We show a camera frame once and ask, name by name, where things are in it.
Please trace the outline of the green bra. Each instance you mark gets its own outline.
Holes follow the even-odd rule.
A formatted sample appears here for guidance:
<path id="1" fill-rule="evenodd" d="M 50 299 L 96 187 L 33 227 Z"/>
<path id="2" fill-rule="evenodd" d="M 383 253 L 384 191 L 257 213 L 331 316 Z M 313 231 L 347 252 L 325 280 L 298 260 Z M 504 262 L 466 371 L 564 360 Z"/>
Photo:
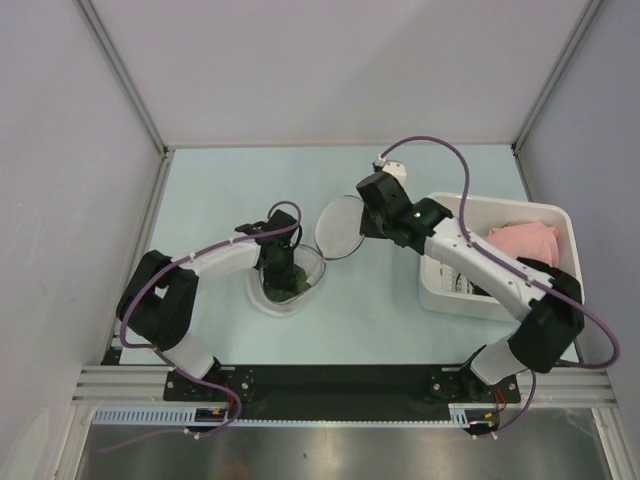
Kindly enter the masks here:
<path id="1" fill-rule="evenodd" d="M 285 283 L 283 286 L 274 286 L 264 281 L 263 291 L 269 301 L 284 303 L 293 300 L 311 289 L 311 285 L 307 279 L 308 277 L 305 270 L 295 266 L 291 282 Z"/>

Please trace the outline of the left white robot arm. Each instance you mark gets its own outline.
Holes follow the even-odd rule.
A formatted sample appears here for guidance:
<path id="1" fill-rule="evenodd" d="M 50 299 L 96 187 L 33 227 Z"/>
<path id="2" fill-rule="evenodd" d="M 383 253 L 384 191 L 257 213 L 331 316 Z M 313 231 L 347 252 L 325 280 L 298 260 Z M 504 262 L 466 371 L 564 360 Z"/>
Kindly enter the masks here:
<path id="1" fill-rule="evenodd" d="M 220 279 L 247 270 L 257 274 L 258 290 L 269 304 L 301 296 L 310 286 L 294 260 L 300 220 L 274 206 L 265 221 L 240 225 L 235 237 L 181 258 L 158 250 L 144 254 L 116 307 L 121 344 L 155 352 L 184 372 L 197 398 L 214 397 L 221 364 L 191 329 L 200 284 L 207 274 Z"/>

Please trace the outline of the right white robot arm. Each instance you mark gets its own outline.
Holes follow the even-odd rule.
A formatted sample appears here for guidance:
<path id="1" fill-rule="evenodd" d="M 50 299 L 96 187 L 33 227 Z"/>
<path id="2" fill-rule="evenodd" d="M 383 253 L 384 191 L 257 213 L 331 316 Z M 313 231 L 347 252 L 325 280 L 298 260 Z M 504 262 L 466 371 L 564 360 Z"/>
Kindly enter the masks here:
<path id="1" fill-rule="evenodd" d="M 584 328 L 582 287 L 554 267 L 514 259 L 467 229 L 432 198 L 412 202 L 400 181 L 378 171 L 356 190 L 364 202 L 361 233 L 392 241 L 457 270 L 497 300 L 519 327 L 476 351 L 461 369 L 461 388 L 484 401 L 505 378 L 550 372 Z"/>

